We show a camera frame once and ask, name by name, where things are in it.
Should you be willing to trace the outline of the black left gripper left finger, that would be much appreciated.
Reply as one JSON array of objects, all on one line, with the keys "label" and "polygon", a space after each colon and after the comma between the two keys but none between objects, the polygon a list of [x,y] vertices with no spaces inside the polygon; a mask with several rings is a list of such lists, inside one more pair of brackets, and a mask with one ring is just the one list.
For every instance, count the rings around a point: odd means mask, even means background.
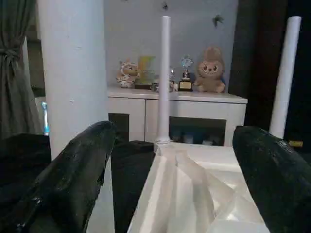
[{"label": "black left gripper left finger", "polygon": [[75,136],[1,218],[0,231],[85,233],[115,137],[110,121],[99,121]]}]

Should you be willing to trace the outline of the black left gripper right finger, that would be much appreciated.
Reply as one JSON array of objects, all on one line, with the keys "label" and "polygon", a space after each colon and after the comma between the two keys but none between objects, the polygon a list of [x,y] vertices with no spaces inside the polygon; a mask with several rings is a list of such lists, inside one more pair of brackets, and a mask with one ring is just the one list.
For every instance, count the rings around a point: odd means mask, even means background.
[{"label": "black left gripper right finger", "polygon": [[283,139],[258,127],[236,127],[232,146],[269,231],[309,233],[310,164]]}]

